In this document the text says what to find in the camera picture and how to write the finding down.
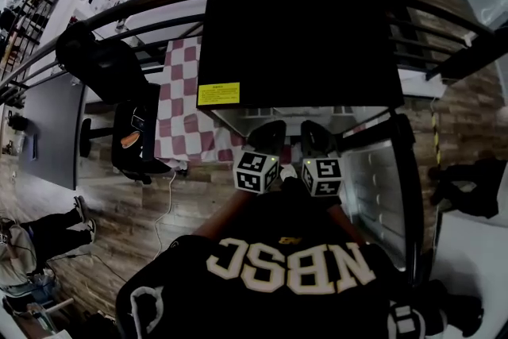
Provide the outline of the grey desk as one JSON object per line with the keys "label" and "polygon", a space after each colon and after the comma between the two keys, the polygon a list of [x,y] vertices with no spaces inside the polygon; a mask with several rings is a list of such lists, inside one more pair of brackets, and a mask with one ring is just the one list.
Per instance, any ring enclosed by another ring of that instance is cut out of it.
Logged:
{"label": "grey desk", "polygon": [[28,127],[19,156],[21,171],[72,191],[76,188],[84,101],[85,86],[67,72],[26,91],[23,117]]}

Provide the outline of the person's black printed shirt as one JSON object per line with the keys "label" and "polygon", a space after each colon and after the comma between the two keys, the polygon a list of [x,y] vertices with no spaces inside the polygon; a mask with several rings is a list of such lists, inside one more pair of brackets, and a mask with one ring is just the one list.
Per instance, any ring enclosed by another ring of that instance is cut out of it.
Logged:
{"label": "person's black printed shirt", "polygon": [[442,339],[471,337],[480,299],[438,280],[412,288],[374,244],[348,240],[337,200],[276,191],[219,241],[175,239],[119,291],[121,339]]}

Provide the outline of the black backpack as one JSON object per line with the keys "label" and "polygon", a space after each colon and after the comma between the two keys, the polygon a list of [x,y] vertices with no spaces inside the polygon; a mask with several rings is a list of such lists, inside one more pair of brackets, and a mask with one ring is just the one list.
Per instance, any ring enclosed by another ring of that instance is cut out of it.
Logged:
{"label": "black backpack", "polygon": [[131,117],[137,115],[144,119],[144,113],[136,112],[135,102],[123,102],[117,105],[114,115],[113,139],[111,148],[111,160],[115,168],[123,172],[162,174],[166,166],[155,158],[150,161],[143,159],[144,132],[140,132],[139,140],[130,148],[123,149],[121,138],[132,132],[138,131],[131,126]]}

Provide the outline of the black mesh chair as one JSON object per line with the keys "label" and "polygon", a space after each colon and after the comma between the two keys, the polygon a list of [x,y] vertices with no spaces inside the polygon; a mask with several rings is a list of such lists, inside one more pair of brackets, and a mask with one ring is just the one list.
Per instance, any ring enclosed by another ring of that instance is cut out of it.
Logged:
{"label": "black mesh chair", "polygon": [[122,40],[96,40],[82,21],[60,34],[56,59],[110,105],[140,99],[149,88],[131,47]]}

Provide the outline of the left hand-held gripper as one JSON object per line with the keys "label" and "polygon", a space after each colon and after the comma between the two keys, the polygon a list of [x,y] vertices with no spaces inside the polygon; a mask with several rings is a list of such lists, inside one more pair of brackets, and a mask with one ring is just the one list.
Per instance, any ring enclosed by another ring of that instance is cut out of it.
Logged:
{"label": "left hand-held gripper", "polygon": [[254,129],[246,145],[235,156],[235,188],[255,194],[265,193],[279,176],[280,157],[286,139],[284,121],[272,121]]}

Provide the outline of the pink white checkered tablecloth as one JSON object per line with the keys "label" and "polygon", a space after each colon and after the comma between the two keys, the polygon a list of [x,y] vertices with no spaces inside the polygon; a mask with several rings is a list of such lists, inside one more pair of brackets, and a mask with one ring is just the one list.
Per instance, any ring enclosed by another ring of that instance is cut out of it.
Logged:
{"label": "pink white checkered tablecloth", "polygon": [[154,157],[171,168],[188,163],[231,163],[244,139],[197,110],[201,37],[173,40],[167,45],[160,85]]}

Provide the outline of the white table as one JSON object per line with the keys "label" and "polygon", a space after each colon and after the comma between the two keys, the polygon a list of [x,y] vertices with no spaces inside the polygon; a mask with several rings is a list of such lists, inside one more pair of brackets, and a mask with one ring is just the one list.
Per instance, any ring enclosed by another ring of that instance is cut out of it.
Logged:
{"label": "white table", "polygon": [[431,278],[481,298],[483,323],[471,339],[495,339],[508,322],[508,219],[442,214]]}

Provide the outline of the yellow black hazard tape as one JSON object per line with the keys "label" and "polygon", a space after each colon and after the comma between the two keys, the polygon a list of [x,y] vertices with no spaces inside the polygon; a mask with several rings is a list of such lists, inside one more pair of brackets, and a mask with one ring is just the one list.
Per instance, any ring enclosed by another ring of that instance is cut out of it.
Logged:
{"label": "yellow black hazard tape", "polygon": [[431,121],[432,121],[433,143],[434,143],[434,150],[435,150],[435,154],[436,154],[437,167],[441,168],[442,159],[441,159],[440,137],[439,137],[439,131],[438,131],[438,127],[437,127],[437,116],[434,111],[431,113]]}

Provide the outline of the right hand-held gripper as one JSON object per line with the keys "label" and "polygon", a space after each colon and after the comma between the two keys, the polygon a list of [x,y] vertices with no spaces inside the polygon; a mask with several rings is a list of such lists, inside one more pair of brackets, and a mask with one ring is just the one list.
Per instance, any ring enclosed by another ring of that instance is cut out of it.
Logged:
{"label": "right hand-held gripper", "polygon": [[306,120],[301,124],[301,137],[304,185],[312,197],[337,197],[343,177],[335,136]]}

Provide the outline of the black office chair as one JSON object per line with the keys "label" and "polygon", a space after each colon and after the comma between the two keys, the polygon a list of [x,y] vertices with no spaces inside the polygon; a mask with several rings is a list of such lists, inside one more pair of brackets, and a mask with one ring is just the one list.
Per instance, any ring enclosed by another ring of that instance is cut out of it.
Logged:
{"label": "black office chair", "polygon": [[[150,83],[148,84],[147,90],[135,98],[125,102],[135,102],[137,104],[136,112],[144,113],[145,128],[144,128],[144,147],[143,147],[143,159],[150,161],[155,158],[156,150],[156,119],[158,113],[158,105],[160,100],[160,85]],[[113,127],[104,127],[93,129],[91,127],[91,119],[87,118],[83,121],[80,129],[79,136],[79,154],[82,157],[87,157],[91,149],[91,141],[93,139],[111,136],[113,139]],[[152,177],[157,175],[167,175],[171,172],[171,168],[163,161],[157,159],[166,166],[166,171],[162,174],[143,174],[143,173],[130,173],[118,170],[121,174],[126,176],[128,179],[133,181],[140,181],[144,185],[149,185],[152,182]]]}

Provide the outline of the person's left forearm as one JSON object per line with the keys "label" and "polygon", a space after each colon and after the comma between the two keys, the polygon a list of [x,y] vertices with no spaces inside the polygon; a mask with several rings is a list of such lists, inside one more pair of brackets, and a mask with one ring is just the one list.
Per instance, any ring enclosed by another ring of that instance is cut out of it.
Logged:
{"label": "person's left forearm", "polygon": [[192,234],[212,241],[221,240],[227,234],[229,227],[255,198],[256,194],[252,192],[236,190],[227,203],[223,204]]}

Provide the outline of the person's right forearm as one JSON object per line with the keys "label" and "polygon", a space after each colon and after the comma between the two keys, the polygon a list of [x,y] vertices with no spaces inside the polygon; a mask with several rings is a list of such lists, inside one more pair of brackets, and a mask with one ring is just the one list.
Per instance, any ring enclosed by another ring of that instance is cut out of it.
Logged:
{"label": "person's right forearm", "polygon": [[357,243],[359,246],[365,245],[366,241],[362,235],[358,232],[355,226],[351,223],[346,213],[342,210],[339,204],[334,204],[327,209],[329,216],[332,221],[338,225],[348,240]]}

